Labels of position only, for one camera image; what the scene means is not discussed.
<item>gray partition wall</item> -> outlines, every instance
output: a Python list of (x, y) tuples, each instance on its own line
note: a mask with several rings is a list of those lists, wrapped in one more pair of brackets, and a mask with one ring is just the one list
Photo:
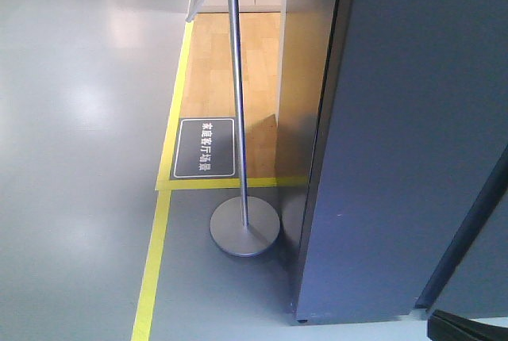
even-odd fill
[[(287, 0), (279, 113), (278, 172), (289, 175), (287, 150), (304, 149), (298, 174), (310, 176), (280, 188), (295, 315), (394, 319), (417, 303), (508, 144), (508, 4), (337, 0), (327, 26), (312, 1)], [(309, 63), (328, 51), (326, 71), (288, 67), (295, 51)]]

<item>round metal base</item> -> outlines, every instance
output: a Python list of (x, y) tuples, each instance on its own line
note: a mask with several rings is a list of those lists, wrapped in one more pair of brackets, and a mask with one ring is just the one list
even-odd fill
[(215, 243), (235, 256), (255, 256), (266, 251), (277, 239), (279, 215), (266, 201), (248, 197), (248, 221), (241, 223), (241, 198), (223, 202), (210, 220), (210, 232)]

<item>metal pole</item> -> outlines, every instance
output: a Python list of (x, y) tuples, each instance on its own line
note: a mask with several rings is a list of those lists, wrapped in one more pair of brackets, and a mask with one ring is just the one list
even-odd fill
[(241, 77), (240, 46), (240, 10), (238, 0), (228, 0), (229, 34), (231, 36), (231, 56), (233, 60), (233, 81), (235, 86), (235, 103), (237, 115), (238, 174), (240, 175), (241, 221), (248, 226), (247, 204), (247, 164), (245, 154), (244, 92)]

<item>blue-gray panel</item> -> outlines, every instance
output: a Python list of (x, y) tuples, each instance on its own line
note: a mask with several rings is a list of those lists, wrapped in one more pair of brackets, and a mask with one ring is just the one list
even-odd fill
[(507, 48), (506, 0), (354, 0), (297, 318), (412, 309), (508, 142)]
[(433, 307), (470, 318), (508, 316), (508, 195)]

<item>black object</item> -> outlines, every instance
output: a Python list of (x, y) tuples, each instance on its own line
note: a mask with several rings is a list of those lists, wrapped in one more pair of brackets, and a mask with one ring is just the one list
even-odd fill
[(435, 311), (427, 322), (432, 341), (507, 341), (508, 328), (471, 321), (443, 311)]

